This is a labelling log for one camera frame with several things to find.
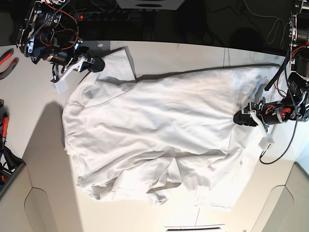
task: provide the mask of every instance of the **black cable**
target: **black cable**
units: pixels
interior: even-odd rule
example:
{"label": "black cable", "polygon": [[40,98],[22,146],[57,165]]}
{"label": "black cable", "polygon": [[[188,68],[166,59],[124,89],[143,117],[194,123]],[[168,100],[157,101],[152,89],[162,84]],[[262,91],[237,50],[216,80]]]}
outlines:
{"label": "black cable", "polygon": [[56,66],[56,64],[53,64],[53,67],[52,67],[52,74],[53,74],[54,80],[57,81],[57,80],[58,80],[58,76],[56,75],[56,72],[55,72],[55,66]]}
{"label": "black cable", "polygon": [[288,93],[290,94],[290,97],[291,97],[291,100],[292,100],[292,103],[293,103],[293,106],[294,106],[294,109],[295,109],[295,113],[296,113],[296,116],[295,116],[295,117],[296,117],[296,120],[295,120],[295,127],[294,127],[294,131],[293,131],[293,135],[292,135],[292,137],[291,137],[291,140],[290,140],[290,142],[289,142],[289,144],[288,144],[286,150],[283,152],[283,154],[282,154],[280,157],[278,157],[277,159],[275,159],[275,160],[272,161],[272,162],[265,163],[265,162],[262,161],[262,157],[263,157],[263,155],[266,153],[266,151],[263,151],[263,152],[261,153],[259,160],[260,160],[260,162],[261,162],[262,164],[265,164],[265,165],[273,164],[273,163],[277,162],[278,160],[280,160],[280,159],[285,155],[285,153],[289,150],[289,148],[290,148],[290,146],[291,146],[291,144],[292,144],[292,141],[293,141],[293,139],[294,139],[295,133],[296,133],[297,122],[298,122],[298,108],[297,108],[296,103],[295,103],[295,101],[294,101],[294,98],[293,98],[293,96],[292,96],[291,87],[290,87],[290,84],[289,84],[289,81],[288,81],[288,76],[287,76],[287,74],[286,74],[286,66],[287,66],[287,60],[288,60],[288,58],[289,58],[289,54],[290,54],[290,50],[287,51],[286,56],[285,56],[285,60],[284,60],[284,76],[285,76],[286,85],[288,86]]}
{"label": "black cable", "polygon": [[274,84],[274,87],[275,87],[275,89],[276,89],[276,90],[280,91],[281,93],[284,93],[284,94],[285,94],[285,96],[287,95],[285,91],[283,91],[283,90],[279,89],[279,88],[278,88],[275,84]]}
{"label": "black cable", "polygon": [[265,86],[264,90],[265,91],[269,91],[270,88],[272,87],[272,85],[277,81],[277,79],[280,77],[281,73],[284,70],[284,64],[285,64],[286,58],[284,59],[282,65],[280,66],[280,68],[278,69],[278,71],[276,72],[276,74],[274,75],[274,77],[269,81],[269,83]]}
{"label": "black cable", "polygon": [[[236,4],[237,4],[237,9],[240,11],[239,14],[238,14],[238,13],[234,10],[234,8],[231,7],[231,6],[226,6],[226,7],[223,7],[223,8],[221,8],[221,9],[218,9],[218,10],[215,10],[215,11],[211,11],[210,8],[209,8],[209,6],[208,6],[208,4],[206,3],[206,0],[204,0],[203,2],[204,2],[205,6],[206,6],[206,8],[207,8],[207,11],[208,11],[209,13],[217,13],[217,12],[220,12],[220,11],[225,11],[225,10],[230,9],[230,10],[231,10],[236,16],[238,16],[238,17],[239,17],[239,16],[243,16],[243,15],[246,16],[246,18],[248,19],[248,21],[257,29],[257,31],[258,31],[258,33],[261,35],[262,39],[265,40],[264,37],[263,37],[263,34],[262,34],[261,30],[260,30],[260,28],[259,28],[254,22],[251,21],[250,17],[249,17],[246,13],[244,13],[244,11],[245,11],[245,9],[246,9],[246,5],[245,5],[245,3],[244,3],[242,0],[238,0],[237,3],[236,3]],[[213,42],[214,42],[214,39],[213,39],[213,38],[215,38],[216,40],[219,41],[219,43],[220,43],[223,47],[225,47],[224,43],[223,43],[223,42],[222,42],[210,29],[209,29],[208,26],[207,26],[207,28],[208,28],[209,35],[211,36],[211,42],[210,42],[210,43],[206,43],[205,40],[204,40],[204,37],[202,36],[203,42],[204,42],[206,45],[210,45],[210,44],[213,44]]]}

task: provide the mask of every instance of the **white plastic part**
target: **white plastic part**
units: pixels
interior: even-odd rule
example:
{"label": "white plastic part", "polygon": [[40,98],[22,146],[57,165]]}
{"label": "white plastic part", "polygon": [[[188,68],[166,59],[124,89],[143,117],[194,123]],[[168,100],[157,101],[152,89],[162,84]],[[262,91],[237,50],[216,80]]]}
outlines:
{"label": "white plastic part", "polygon": [[78,72],[81,71],[82,64],[86,61],[86,57],[82,56],[78,62],[75,64],[72,64],[71,66],[68,67],[67,70],[64,71],[62,74],[59,81],[57,81],[55,84],[56,90],[58,93],[62,93],[66,91],[69,87],[66,81],[67,76],[74,70],[78,69]]}
{"label": "white plastic part", "polygon": [[256,116],[255,110],[250,110],[249,113],[250,113],[252,119],[257,123],[257,125],[259,126],[259,128],[260,128],[260,130],[263,134],[263,138],[261,139],[261,141],[259,143],[259,147],[263,151],[266,151],[267,148],[269,147],[269,145],[274,143],[274,140],[272,139],[272,134],[267,134],[262,121]]}

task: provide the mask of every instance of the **red wire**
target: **red wire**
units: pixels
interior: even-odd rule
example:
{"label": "red wire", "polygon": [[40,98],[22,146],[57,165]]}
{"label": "red wire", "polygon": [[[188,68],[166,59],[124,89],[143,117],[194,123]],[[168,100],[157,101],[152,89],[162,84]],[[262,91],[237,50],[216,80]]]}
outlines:
{"label": "red wire", "polygon": [[267,115],[269,113],[269,111],[274,108],[275,106],[274,105],[269,105],[265,111],[265,114]]}
{"label": "red wire", "polygon": [[42,32],[40,32],[40,42],[45,45],[46,47],[49,47],[50,45],[47,44],[47,43],[44,43],[43,40],[42,40]]}
{"label": "red wire", "polygon": [[276,88],[276,90],[278,91],[278,93],[280,94],[280,96],[282,96],[283,98],[286,98],[286,96],[284,96],[280,91],[280,89],[279,89],[279,87],[278,87],[278,80],[279,80],[279,78],[277,78],[277,81],[276,81],[276,83],[277,83],[277,86],[275,85],[275,88]]}
{"label": "red wire", "polygon": [[300,45],[299,47],[295,48],[295,50],[292,52],[292,58],[295,56],[296,52],[297,52],[300,48],[307,47],[307,46],[309,46],[309,43],[304,43],[304,44]]}
{"label": "red wire", "polygon": [[[49,8],[51,8],[51,9],[57,11],[56,8],[52,7],[52,6],[49,5],[47,2],[45,2],[45,3],[46,3],[46,5],[47,5]],[[77,25],[77,32],[76,32],[76,34],[75,34],[76,39],[75,39],[74,43],[73,43],[72,45],[68,46],[68,47],[65,47],[65,48],[62,48],[62,49],[61,49],[61,50],[66,50],[66,49],[69,49],[69,48],[73,47],[73,46],[76,44],[76,42],[77,42],[77,40],[78,40],[79,29],[78,29],[78,24],[77,24],[77,21],[75,20],[75,18],[73,18],[71,15],[69,15],[69,14],[68,14],[67,12],[65,12],[65,11],[60,10],[60,12],[61,12],[61,13],[64,13],[65,15],[67,15],[67,16],[69,16],[71,19],[73,19],[74,22],[75,22],[76,25]]]}

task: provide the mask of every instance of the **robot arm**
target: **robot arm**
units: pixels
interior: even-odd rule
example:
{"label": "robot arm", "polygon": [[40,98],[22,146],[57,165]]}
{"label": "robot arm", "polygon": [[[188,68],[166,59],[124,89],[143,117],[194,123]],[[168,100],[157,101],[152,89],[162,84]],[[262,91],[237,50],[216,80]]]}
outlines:
{"label": "robot arm", "polygon": [[[259,126],[264,134],[264,138],[259,144],[263,149],[260,156],[262,164],[273,164],[282,158],[288,151],[298,122],[306,122],[309,120],[309,4],[304,0],[295,0],[294,10],[290,17],[290,46],[287,55],[281,67],[275,76],[265,87],[265,91],[276,82],[280,74],[285,72],[286,84],[288,92],[283,95],[279,90],[279,94],[283,97],[279,101],[266,103],[265,98],[260,102],[251,102],[243,110],[238,111],[234,115],[234,122],[239,125]],[[290,63],[291,74],[287,77],[286,66]],[[288,120],[295,121],[294,132],[292,138],[283,152],[276,160],[265,163],[261,160],[268,147],[273,143],[267,129],[269,125],[285,123]]]}
{"label": "robot arm", "polygon": [[77,21],[65,12],[70,0],[36,0],[21,26],[16,43],[34,64],[45,60],[53,64],[51,80],[58,92],[67,89],[65,78],[73,70],[100,72],[105,64],[92,56],[79,38]]}

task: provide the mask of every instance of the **red cable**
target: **red cable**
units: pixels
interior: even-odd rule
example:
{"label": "red cable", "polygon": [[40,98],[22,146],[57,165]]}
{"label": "red cable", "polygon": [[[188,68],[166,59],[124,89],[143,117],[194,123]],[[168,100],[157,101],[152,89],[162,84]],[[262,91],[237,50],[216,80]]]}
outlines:
{"label": "red cable", "polygon": [[50,45],[47,44],[47,43],[44,43],[43,40],[42,40],[42,32],[40,32],[40,42],[45,45],[46,47],[49,47]]}
{"label": "red cable", "polygon": [[309,46],[309,43],[304,43],[304,44],[300,45],[299,47],[295,48],[295,50],[292,52],[292,58],[295,56],[296,52],[297,52],[300,48],[307,47],[307,46]]}
{"label": "red cable", "polygon": [[276,87],[276,85],[275,85],[275,88],[276,88],[276,90],[278,91],[278,93],[280,94],[280,96],[282,96],[283,98],[286,98],[286,96],[284,96],[280,91],[280,89],[279,89],[279,87],[278,87],[278,80],[279,80],[279,78],[277,78],[277,81],[276,81],[276,83],[277,83],[277,87]]}
{"label": "red cable", "polygon": [[[51,9],[53,9],[53,10],[55,10],[55,11],[58,10],[58,9],[52,7],[51,5],[49,5],[47,2],[45,2],[45,3],[46,3],[46,5],[47,5],[49,8],[51,8]],[[76,44],[76,42],[77,42],[77,40],[78,40],[79,29],[78,29],[78,24],[77,24],[77,21],[75,20],[75,18],[73,18],[71,15],[69,15],[69,14],[68,14],[67,12],[65,12],[65,11],[60,10],[59,12],[64,13],[65,15],[69,16],[71,19],[74,20],[74,22],[75,22],[76,25],[77,25],[77,32],[76,32],[76,34],[75,34],[76,39],[75,39],[74,43],[73,43],[72,45],[68,46],[68,47],[65,47],[65,48],[62,48],[62,49],[61,49],[61,50],[66,50],[66,49],[69,49],[69,48],[73,47],[73,46]]]}

